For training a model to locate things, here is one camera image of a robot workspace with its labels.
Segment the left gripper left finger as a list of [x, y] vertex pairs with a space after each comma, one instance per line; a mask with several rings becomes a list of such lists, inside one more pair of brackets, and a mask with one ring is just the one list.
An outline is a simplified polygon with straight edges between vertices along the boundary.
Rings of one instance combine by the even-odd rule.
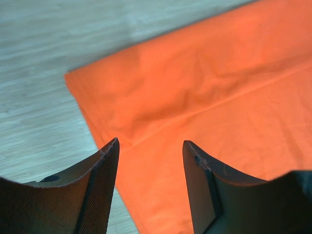
[[119, 140], [36, 182], [0, 180], [3, 234], [104, 234], [113, 198]]

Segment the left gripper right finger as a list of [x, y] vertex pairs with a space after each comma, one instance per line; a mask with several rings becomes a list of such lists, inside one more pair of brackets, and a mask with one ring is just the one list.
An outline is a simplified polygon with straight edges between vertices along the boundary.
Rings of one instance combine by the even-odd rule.
[[189, 140], [183, 143], [183, 164], [194, 233], [311, 233], [311, 171], [262, 180], [210, 156]]

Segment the orange t-shirt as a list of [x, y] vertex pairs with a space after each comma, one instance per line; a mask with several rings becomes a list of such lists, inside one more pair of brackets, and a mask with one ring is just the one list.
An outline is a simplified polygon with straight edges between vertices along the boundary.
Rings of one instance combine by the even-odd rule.
[[191, 140], [249, 175], [312, 167], [312, 3], [259, 0], [65, 75], [141, 234], [190, 234]]

